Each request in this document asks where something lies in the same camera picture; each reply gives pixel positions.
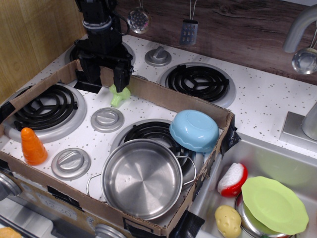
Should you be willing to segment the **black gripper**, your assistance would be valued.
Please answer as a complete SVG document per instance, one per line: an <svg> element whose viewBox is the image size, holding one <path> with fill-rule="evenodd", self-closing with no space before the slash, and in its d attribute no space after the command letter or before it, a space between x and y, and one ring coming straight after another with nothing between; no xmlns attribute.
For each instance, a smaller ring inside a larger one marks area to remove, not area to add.
<svg viewBox="0 0 317 238"><path fill-rule="evenodd" d="M93 52L102 52L106 54L115 46L123 42L123 32L120 26L110 26L108 28L87 28L87 38L76 40L75 45L84 50ZM79 81L86 84L101 84L100 66L95 60L96 57L85 56L80 54L80 65L83 72L78 77ZM113 80L117 93L129 85L130 76L133 71L133 66L128 60L117 59L117 63L113 69Z"/></svg>

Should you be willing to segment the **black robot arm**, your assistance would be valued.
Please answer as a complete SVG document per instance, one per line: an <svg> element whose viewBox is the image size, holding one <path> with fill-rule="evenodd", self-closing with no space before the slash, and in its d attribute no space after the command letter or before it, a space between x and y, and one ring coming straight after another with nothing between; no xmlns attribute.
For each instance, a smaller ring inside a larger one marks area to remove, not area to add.
<svg viewBox="0 0 317 238"><path fill-rule="evenodd" d="M124 19L115 8L115 0L77 0L83 14L83 27L88 38L76 40L78 58L83 69L77 73L77 87L98 92L102 86L101 67L113 71L113 83L118 93L128 86L133 70L132 55L124 47L120 21Z"/></svg>

